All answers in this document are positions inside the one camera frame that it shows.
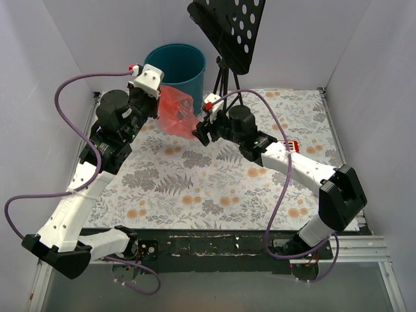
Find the red plastic trash bag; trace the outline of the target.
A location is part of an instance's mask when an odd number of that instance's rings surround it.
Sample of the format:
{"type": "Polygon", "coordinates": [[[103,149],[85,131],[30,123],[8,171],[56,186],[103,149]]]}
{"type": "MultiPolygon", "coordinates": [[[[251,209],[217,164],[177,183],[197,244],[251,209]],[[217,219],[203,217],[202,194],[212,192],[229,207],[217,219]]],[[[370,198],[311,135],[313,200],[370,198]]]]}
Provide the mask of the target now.
{"type": "Polygon", "coordinates": [[[157,125],[169,135],[185,139],[196,139],[192,133],[199,122],[194,115],[191,95],[171,86],[161,86],[157,125]]]}

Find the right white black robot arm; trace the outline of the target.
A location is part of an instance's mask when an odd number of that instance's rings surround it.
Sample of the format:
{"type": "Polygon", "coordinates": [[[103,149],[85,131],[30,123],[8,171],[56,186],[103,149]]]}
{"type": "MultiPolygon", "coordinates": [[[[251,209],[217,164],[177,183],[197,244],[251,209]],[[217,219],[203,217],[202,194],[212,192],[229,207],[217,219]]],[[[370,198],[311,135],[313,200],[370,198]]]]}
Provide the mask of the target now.
{"type": "Polygon", "coordinates": [[[335,168],[292,152],[273,136],[258,130],[255,116],[247,106],[232,107],[225,113],[220,104],[208,103],[203,110],[207,116],[192,133],[204,146],[219,138],[235,143],[248,161],[285,173],[318,198],[318,213],[283,246],[268,247],[271,256],[311,257],[332,233],[345,230],[366,206],[367,198],[351,166],[335,168]]]}

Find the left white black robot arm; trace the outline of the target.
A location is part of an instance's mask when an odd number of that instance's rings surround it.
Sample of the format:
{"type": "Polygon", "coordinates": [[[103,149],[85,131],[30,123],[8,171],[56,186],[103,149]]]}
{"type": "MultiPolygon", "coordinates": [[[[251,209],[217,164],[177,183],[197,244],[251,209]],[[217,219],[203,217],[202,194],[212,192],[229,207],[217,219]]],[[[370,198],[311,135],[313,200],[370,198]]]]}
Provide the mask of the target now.
{"type": "Polygon", "coordinates": [[[157,118],[159,97],[159,91],[149,95],[133,86],[127,92],[111,90],[101,97],[89,137],[99,151],[101,167],[90,146],[85,146],[69,195],[37,233],[23,239],[25,249],[71,280],[91,261],[108,255],[130,260],[138,253],[137,234],[125,226],[88,236],[82,236],[81,230],[99,195],[131,153],[130,144],[149,118],[157,118]]]}

